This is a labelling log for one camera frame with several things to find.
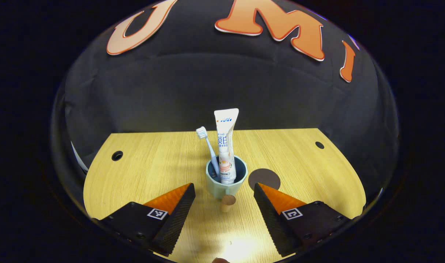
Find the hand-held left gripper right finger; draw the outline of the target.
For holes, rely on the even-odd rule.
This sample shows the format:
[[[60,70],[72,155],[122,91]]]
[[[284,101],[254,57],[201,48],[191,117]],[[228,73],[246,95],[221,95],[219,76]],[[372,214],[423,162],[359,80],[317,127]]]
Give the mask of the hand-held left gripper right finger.
[[[261,183],[254,198],[282,257],[319,246],[351,221],[322,201],[305,203]]]

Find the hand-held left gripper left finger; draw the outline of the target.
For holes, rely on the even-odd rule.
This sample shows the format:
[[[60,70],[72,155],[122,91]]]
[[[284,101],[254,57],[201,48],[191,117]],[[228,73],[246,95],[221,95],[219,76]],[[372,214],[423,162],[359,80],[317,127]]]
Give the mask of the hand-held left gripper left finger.
[[[100,220],[94,217],[93,221],[140,250],[169,256],[195,196],[194,184],[187,183],[144,204],[129,202]]]

